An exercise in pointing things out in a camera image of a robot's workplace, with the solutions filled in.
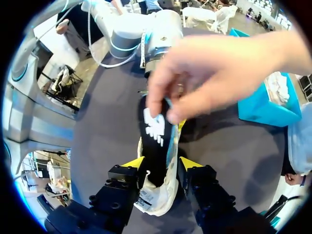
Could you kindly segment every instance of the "white robot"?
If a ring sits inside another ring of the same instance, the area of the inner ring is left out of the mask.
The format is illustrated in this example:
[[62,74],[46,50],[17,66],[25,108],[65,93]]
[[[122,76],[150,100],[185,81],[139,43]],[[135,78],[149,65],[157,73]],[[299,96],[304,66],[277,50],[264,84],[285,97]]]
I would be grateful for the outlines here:
[[180,15],[174,11],[119,15],[104,0],[57,0],[34,17],[7,72],[3,103],[4,142],[11,156],[11,173],[14,175],[29,152],[65,150],[72,145],[75,116],[52,103],[39,89],[36,81],[38,58],[32,51],[39,40],[33,28],[77,4],[81,4],[82,11],[89,13],[89,20],[90,15],[93,17],[110,44],[111,55],[126,59],[116,65],[99,64],[106,68],[125,64],[139,56],[148,77],[168,48],[183,37]]

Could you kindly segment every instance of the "shoe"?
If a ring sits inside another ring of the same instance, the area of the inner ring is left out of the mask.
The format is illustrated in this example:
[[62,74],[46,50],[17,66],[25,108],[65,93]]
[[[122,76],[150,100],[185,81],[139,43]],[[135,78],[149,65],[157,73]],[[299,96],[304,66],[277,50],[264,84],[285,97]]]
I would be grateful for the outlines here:
[[165,119],[171,106],[168,99],[163,100],[161,114],[156,118],[150,116],[145,102],[146,95],[142,97],[138,107],[141,138],[137,157],[145,157],[148,171],[134,206],[143,213],[162,216],[170,210],[178,189],[178,126]]

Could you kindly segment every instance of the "fingernail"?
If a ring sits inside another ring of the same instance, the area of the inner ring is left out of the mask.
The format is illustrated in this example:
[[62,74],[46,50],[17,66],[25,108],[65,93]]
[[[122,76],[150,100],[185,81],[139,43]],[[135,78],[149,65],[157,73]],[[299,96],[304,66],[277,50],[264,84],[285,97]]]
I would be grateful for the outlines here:
[[178,124],[179,123],[179,117],[176,113],[169,111],[167,114],[167,119],[171,124]]

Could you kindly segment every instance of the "shoe label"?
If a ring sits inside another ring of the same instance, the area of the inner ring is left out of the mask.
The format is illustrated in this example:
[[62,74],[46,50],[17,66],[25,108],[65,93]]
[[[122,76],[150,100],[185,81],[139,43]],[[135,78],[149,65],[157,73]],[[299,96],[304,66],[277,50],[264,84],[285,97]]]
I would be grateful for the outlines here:
[[164,139],[161,137],[165,134],[165,118],[162,114],[159,114],[156,118],[151,117],[150,109],[145,108],[143,111],[144,122],[148,124],[145,128],[145,132],[150,137],[153,137],[161,147],[164,144]]
[[143,198],[139,197],[137,202],[135,203],[136,205],[142,207],[144,210],[149,210],[149,208],[152,206],[151,203],[145,201]]

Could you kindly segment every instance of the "white logo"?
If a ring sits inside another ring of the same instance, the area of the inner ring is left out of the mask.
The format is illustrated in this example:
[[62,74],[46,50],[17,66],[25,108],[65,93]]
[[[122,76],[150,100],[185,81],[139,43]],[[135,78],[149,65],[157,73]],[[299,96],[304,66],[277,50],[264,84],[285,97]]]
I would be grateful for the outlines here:
[[148,124],[148,127],[145,128],[146,134],[153,137],[154,140],[157,140],[157,143],[161,145],[164,144],[164,139],[161,138],[165,134],[165,118],[162,114],[159,114],[156,118],[151,117],[150,109],[145,108],[143,111],[144,122]]

